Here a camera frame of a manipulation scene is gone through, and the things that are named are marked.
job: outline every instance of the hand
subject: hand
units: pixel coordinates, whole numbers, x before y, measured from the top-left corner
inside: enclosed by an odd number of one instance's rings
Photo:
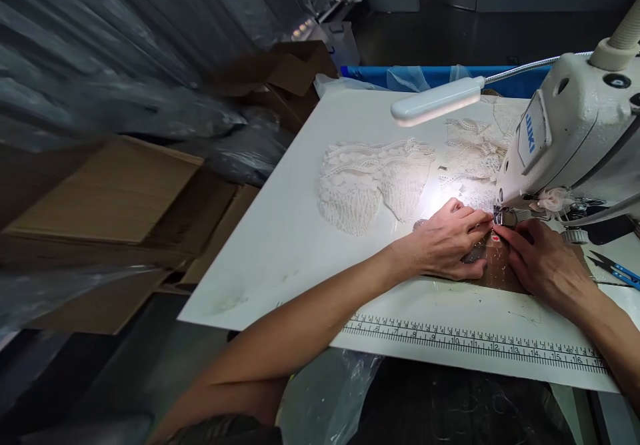
[[[464,264],[461,259],[491,231],[493,216],[465,207],[451,198],[428,220],[419,220],[413,233],[391,245],[405,265],[406,278],[436,275],[450,280],[480,278],[487,260]]]
[[[536,219],[522,221],[515,231],[493,229],[509,242],[509,265],[524,288],[574,323],[586,316],[601,292],[559,233]]]

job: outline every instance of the juki logo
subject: juki logo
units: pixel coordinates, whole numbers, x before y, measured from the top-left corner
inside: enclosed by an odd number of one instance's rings
[[[529,153],[533,153],[535,149],[535,142],[533,141],[533,124],[531,123],[531,116],[527,113],[527,117],[525,118],[527,122],[527,137],[529,138]]]

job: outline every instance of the blue container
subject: blue container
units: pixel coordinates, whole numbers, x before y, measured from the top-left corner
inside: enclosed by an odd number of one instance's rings
[[[390,67],[341,67],[344,77],[366,81],[381,87],[387,86],[387,70]],[[514,67],[466,67],[471,76],[489,77]],[[422,73],[430,87],[434,88],[449,82],[451,67],[421,67]],[[519,75],[496,81],[486,86],[509,98],[531,98],[540,88],[551,67],[534,68]]]

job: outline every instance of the industrial sewing machine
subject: industrial sewing machine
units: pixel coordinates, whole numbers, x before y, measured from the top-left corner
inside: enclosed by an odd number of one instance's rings
[[[495,186],[496,214],[530,209],[540,193],[566,189],[559,213],[565,240],[587,243],[579,227],[640,211],[640,0],[593,53],[566,53],[489,77],[463,78],[391,106],[414,126],[475,103],[485,84],[554,63],[529,102]],[[594,205],[608,208],[587,216]]]

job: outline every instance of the dark floor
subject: dark floor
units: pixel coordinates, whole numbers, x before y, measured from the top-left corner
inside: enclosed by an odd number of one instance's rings
[[[512,65],[568,51],[590,51],[625,10],[476,13],[426,3],[418,13],[373,13],[355,29],[361,64]]]

